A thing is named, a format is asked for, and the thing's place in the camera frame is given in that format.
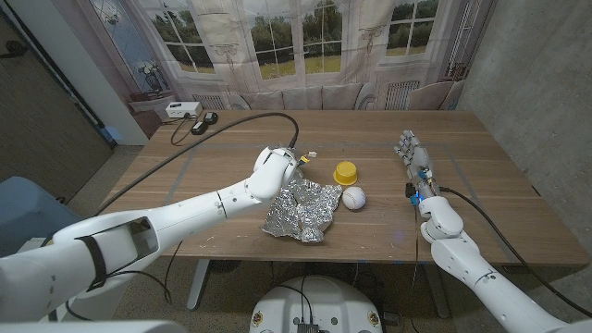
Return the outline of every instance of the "aluminum foil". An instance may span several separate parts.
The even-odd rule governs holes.
[[[342,189],[321,186],[308,179],[293,179],[271,204],[261,230],[276,237],[291,236],[304,242],[319,242],[333,221]]]

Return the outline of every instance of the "yellow cap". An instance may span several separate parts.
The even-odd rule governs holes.
[[[352,185],[358,180],[358,170],[352,162],[340,162],[333,172],[333,179],[341,185]]]

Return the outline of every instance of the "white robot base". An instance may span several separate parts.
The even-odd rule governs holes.
[[[300,290],[302,277],[282,285]],[[249,332],[382,333],[376,307],[351,285],[332,277],[306,277],[303,294],[311,303],[312,325],[306,300],[302,300],[305,324],[302,322],[302,296],[296,290],[280,285],[269,291],[255,305]]]

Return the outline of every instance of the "blue chair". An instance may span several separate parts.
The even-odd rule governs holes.
[[[0,257],[16,253],[33,237],[45,238],[81,220],[28,179],[12,177],[0,183]]]

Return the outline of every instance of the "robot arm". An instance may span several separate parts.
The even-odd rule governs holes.
[[[436,264],[469,287],[509,332],[551,332],[568,324],[543,310],[479,253],[476,243],[464,232],[463,220],[440,196],[433,163],[426,148],[410,130],[401,135],[395,152],[407,166],[407,176],[422,217],[422,236],[432,244]]]
[[[298,166],[292,151],[265,148],[253,174],[225,189],[154,209],[91,217],[59,230],[54,245],[0,259],[0,321],[39,320],[68,299],[129,280],[174,244],[269,205]]]

